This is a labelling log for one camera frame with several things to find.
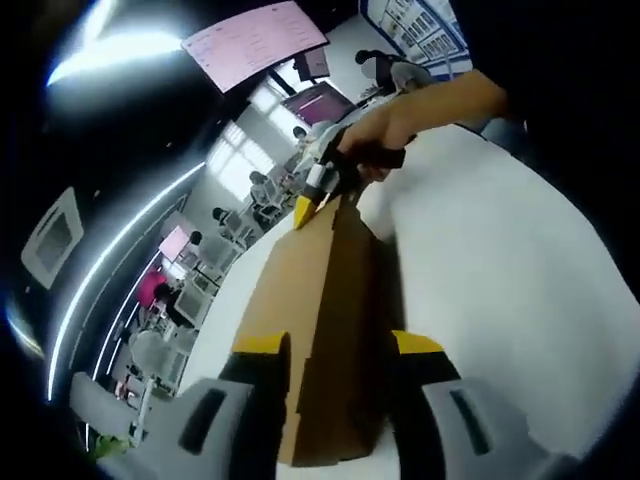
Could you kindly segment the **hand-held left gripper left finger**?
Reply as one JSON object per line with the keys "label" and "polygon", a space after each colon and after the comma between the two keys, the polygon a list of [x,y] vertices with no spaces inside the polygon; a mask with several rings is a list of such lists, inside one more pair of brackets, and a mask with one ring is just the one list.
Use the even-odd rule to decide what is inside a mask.
{"label": "hand-held left gripper left finger", "polygon": [[290,335],[249,336],[221,373],[195,385],[178,446],[201,462],[198,479],[274,479],[286,421]]}

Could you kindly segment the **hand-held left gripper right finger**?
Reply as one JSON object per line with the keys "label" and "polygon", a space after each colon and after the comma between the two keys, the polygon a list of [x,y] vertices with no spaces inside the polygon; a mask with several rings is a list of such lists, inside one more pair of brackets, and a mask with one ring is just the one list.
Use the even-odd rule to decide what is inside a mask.
{"label": "hand-held left gripper right finger", "polygon": [[403,479],[542,479],[552,454],[525,414],[459,375],[429,337],[391,334],[390,421]]}

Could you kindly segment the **person's right hand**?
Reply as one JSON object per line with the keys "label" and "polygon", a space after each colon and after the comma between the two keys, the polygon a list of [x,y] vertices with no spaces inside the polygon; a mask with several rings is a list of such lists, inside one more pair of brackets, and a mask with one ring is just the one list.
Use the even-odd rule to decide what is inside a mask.
{"label": "person's right hand", "polygon": [[408,95],[397,97],[365,114],[346,128],[337,149],[346,156],[350,156],[355,147],[367,142],[391,150],[402,149],[416,134],[408,100]]}

